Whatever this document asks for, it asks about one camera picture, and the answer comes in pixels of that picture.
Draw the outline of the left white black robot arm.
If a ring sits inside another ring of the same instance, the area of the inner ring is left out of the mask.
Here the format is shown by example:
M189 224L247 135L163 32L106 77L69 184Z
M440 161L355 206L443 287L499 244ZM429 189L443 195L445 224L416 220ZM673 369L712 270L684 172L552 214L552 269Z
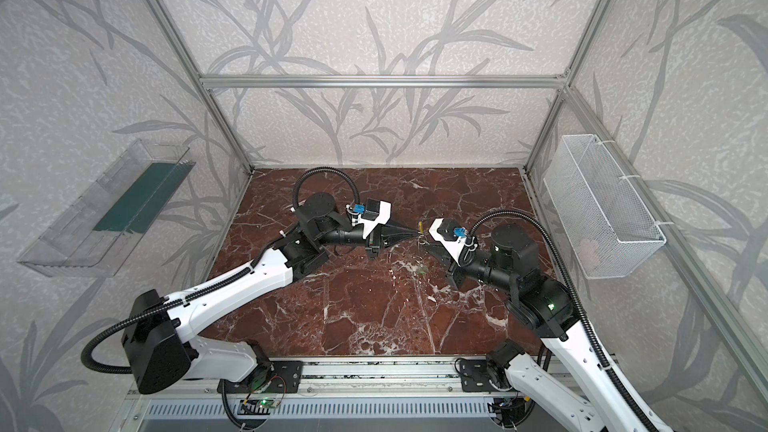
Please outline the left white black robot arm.
M130 375L138 391L154 394L186 380L233 383L269 375L262 349L201 333L223 316L319 270L333 246L361 247L369 259L418 231L392 218L392 205L363 200L354 180L332 167L304 172L292 190L295 223L256 257L197 286L165 296L150 290L133 303L128 318L106 328L82 349L87 369Z

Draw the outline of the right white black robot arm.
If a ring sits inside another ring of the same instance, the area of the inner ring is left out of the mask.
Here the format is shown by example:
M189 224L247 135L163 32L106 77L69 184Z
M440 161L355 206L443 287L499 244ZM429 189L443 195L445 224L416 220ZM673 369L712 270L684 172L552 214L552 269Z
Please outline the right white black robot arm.
M506 293L508 313L559 359L581 391L507 341L486 357L492 384L530 398L568 431L667 431L603 347L564 261L542 224L517 208L486 213L470 228L438 218L430 254L459 288L467 279Z

